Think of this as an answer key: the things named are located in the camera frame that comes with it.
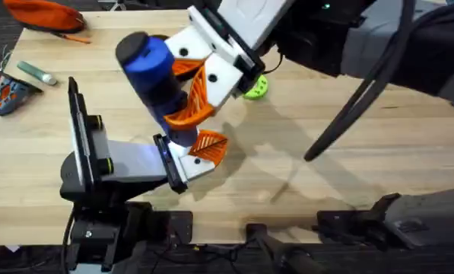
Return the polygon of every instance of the dark carpet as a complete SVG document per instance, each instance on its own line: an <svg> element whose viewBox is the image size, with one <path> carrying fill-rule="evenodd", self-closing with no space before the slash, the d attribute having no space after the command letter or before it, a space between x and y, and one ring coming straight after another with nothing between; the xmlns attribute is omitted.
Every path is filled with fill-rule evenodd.
<svg viewBox="0 0 454 274"><path fill-rule="evenodd" d="M371 247L350 247L337 244L303 245L313 259L329 274L454 274L454 247L431 247L421 250L391 250L381 252ZM157 262L151 252L162 253L164 247L151 247L138 262L138 273L148 274ZM23 247L17 253L0 248L0 273L59 272L60 247ZM214 255L199 256L191 246L178 247L167 253L167 258L182 262L198 262ZM263 253L255 246L241 250L234 266L227 260L211 263L189 263L178 265L160 260L155 274L217 273L217 274L269 274L273 269Z"/></svg>

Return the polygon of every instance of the blue cylinder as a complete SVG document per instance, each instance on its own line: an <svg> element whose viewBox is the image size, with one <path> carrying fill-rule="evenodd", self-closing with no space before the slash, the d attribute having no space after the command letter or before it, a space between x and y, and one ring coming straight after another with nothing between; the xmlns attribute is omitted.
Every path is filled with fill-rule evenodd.
<svg viewBox="0 0 454 274"><path fill-rule="evenodd" d="M136 32L116 47L116 58L142 103L149 109L169 139L182 146L196 142L198 130L174 130L164 120L186 107L188 94L173 74L174 56L159 38Z"/></svg>

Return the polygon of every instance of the green object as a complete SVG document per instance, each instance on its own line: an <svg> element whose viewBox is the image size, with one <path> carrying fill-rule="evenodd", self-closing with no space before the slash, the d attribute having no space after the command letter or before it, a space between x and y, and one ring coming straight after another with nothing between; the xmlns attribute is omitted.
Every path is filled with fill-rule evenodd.
<svg viewBox="0 0 454 274"><path fill-rule="evenodd" d="M43 72L42 70L29 64L28 62L20 61L17 64L17 67L20 68L23 72L26 72L27 74L37 78L41 82L44 82L49 85L55 85L57 83L57 80L54 79L54 77L51 74Z"/></svg>
<svg viewBox="0 0 454 274"><path fill-rule="evenodd" d="M258 100L267 93L269 84L267 78L264 75L260 75L257 80L256 86L252 88L249 92L243 95L244 98L249 100Z"/></svg>

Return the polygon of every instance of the blue patterned object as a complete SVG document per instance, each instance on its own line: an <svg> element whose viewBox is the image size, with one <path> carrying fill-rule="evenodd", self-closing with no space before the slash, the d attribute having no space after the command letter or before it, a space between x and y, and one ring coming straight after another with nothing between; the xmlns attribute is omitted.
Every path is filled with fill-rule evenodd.
<svg viewBox="0 0 454 274"><path fill-rule="evenodd" d="M16 110L38 88L25 81L5 77L0 84L0 116Z"/></svg>

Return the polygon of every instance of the green ball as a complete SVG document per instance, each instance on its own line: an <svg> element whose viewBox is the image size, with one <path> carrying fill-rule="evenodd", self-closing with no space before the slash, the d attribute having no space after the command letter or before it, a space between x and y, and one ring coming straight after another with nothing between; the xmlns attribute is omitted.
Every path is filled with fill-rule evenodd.
<svg viewBox="0 0 454 274"><path fill-rule="evenodd" d="M250 91L243 95L244 98L249 100L258 100L267 93L269 84L267 78L264 75L260 75L257 80L256 86L253 87Z"/></svg>

